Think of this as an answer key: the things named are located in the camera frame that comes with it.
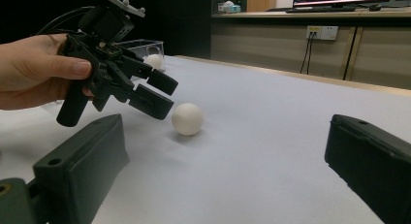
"table surface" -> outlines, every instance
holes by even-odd
[[[197,135],[179,136],[172,112],[156,120],[113,98],[73,128],[55,121],[55,104],[0,111],[0,178],[31,180],[80,128],[121,113],[131,162],[93,223],[382,223],[325,162],[330,121],[353,116],[411,142],[407,91],[183,57],[166,57],[166,73],[179,81],[172,111],[203,109]]]
[[[332,13],[294,13],[286,12],[245,12],[234,14],[218,14],[212,17],[275,17],[275,18],[313,18],[313,17],[411,17],[411,7],[402,8],[383,8],[379,12],[370,12],[366,8],[357,8],[354,12],[332,12]]]

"power socket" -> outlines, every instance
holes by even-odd
[[[311,26],[311,25],[309,25],[309,26],[307,26],[307,33],[305,34],[305,38],[306,39],[308,39],[308,38],[321,39],[321,31],[322,30],[323,30],[322,26]]]
[[[336,33],[338,31],[337,26],[323,26],[321,29],[321,40],[335,40]]]

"ping pong ball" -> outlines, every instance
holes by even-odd
[[[197,134],[203,126],[203,121],[203,111],[194,104],[184,103],[177,106],[173,111],[172,124],[180,135]]]
[[[144,63],[152,66],[154,69],[160,70],[163,67],[163,59],[159,54],[148,55]]]

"desk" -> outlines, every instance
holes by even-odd
[[[175,104],[205,113],[198,135],[179,136],[170,114],[156,120],[114,99],[102,112],[89,104],[74,128],[56,123],[55,105],[0,111],[0,178],[32,179],[42,156],[121,113],[131,163],[94,223],[381,223],[324,160],[330,120],[354,116],[411,142],[410,91],[182,57],[166,64],[179,81]]]
[[[215,15],[210,59],[298,73],[307,25],[338,26],[335,41],[313,41],[310,75],[411,89],[410,20],[411,8]]]

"clear plastic box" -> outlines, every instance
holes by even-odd
[[[118,44],[129,49],[135,53],[136,56],[141,57],[144,60],[144,63],[152,66],[153,68],[160,71],[166,70],[163,42],[139,39],[128,42],[120,42]]]

